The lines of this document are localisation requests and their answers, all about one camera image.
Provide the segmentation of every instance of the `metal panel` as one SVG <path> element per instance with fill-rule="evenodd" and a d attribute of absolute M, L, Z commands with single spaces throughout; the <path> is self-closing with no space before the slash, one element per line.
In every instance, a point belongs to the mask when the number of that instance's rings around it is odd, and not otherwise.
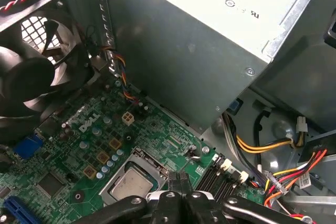
<path fill-rule="evenodd" d="M 109 3 L 130 81 L 202 133 L 272 61 L 309 1 Z"/>
<path fill-rule="evenodd" d="M 325 130 L 335 129 L 336 50 L 323 41 L 336 0 L 312 0 L 277 59 L 253 88 Z"/>

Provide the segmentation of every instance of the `screw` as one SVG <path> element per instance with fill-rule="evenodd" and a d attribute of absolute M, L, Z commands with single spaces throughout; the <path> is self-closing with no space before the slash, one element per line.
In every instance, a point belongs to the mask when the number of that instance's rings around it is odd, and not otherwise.
<path fill-rule="evenodd" d="M 134 198 L 134 199 L 132 199 L 131 203 L 132 203 L 133 205 L 137 205 L 137 204 L 140 204 L 141 201 L 142 201 L 142 200 L 141 200 L 140 198 Z"/>
<path fill-rule="evenodd" d="M 249 76 L 254 76 L 255 74 L 255 71 L 252 68 L 246 68 L 245 71 Z"/>
<path fill-rule="evenodd" d="M 204 146 L 204 147 L 202 148 L 202 152 L 203 152 L 204 154 L 209 154 L 209 152 L 210 152 L 210 148 L 209 148 L 208 146 Z"/>
<path fill-rule="evenodd" d="M 162 222 L 167 223 L 168 222 L 168 217 L 162 217 Z"/>
<path fill-rule="evenodd" d="M 114 85 L 116 87 L 120 87 L 121 86 L 121 81 L 119 81 L 119 80 L 115 81 Z"/>
<path fill-rule="evenodd" d="M 200 198 L 201 194 L 200 193 L 193 193 L 191 194 L 193 198 Z"/>
<path fill-rule="evenodd" d="M 313 219 L 310 216 L 303 216 L 301 221 L 304 223 L 313 224 Z"/>
<path fill-rule="evenodd" d="M 229 202 L 230 204 L 235 204 L 238 202 L 238 200 L 236 198 L 228 198 L 227 202 Z"/>
<path fill-rule="evenodd" d="M 195 151 L 196 149 L 197 149 L 197 146 L 194 145 L 194 144 L 189 146 L 189 150 L 192 151 L 192 152 Z"/>
<path fill-rule="evenodd" d="M 175 193 L 168 193 L 166 196 L 168 198 L 174 198 L 175 197 Z"/>

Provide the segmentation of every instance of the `motherboard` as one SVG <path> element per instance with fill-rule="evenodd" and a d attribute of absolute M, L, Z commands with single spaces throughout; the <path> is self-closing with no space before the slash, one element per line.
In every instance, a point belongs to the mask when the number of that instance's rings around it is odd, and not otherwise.
<path fill-rule="evenodd" d="M 40 223 L 71 223 L 132 189 L 166 189 L 172 170 L 184 169 L 196 188 L 219 156 L 145 97 L 126 101 L 114 77 L 74 93 L 23 142 L 7 151 L 0 201 L 19 199 Z M 235 193 L 263 198 L 248 186 Z"/>

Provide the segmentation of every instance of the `white molex connector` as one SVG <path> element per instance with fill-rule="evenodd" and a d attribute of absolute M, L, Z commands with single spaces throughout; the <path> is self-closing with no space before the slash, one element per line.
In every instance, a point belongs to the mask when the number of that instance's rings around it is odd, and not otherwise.
<path fill-rule="evenodd" d="M 239 177 L 239 182 L 242 184 L 244 183 L 247 179 L 248 179 L 248 173 L 245 172 L 245 171 L 242 171 L 242 173 L 240 174 L 240 177 Z"/>
<path fill-rule="evenodd" d="M 227 171 L 230 168 L 231 165 L 232 165 L 232 161 L 227 158 L 227 159 L 224 160 L 224 163 L 222 163 L 220 168 L 223 171 Z"/>
<path fill-rule="evenodd" d="M 296 133 L 299 132 L 308 132 L 308 126 L 306 124 L 306 118 L 304 116 L 298 116 Z"/>
<path fill-rule="evenodd" d="M 126 112 L 122 115 L 121 119 L 127 126 L 130 126 L 134 122 L 134 116 L 130 112 Z"/>

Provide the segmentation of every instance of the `fan grille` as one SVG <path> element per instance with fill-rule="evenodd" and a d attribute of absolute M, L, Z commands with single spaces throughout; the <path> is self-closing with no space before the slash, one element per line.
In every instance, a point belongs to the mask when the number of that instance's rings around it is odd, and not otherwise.
<path fill-rule="evenodd" d="M 42 49 L 46 43 L 47 34 L 43 26 L 45 21 L 47 19 L 44 17 L 30 17 L 21 24 L 22 39 L 36 50 Z M 55 35 L 48 48 L 58 47 L 59 45 L 60 43 Z"/>

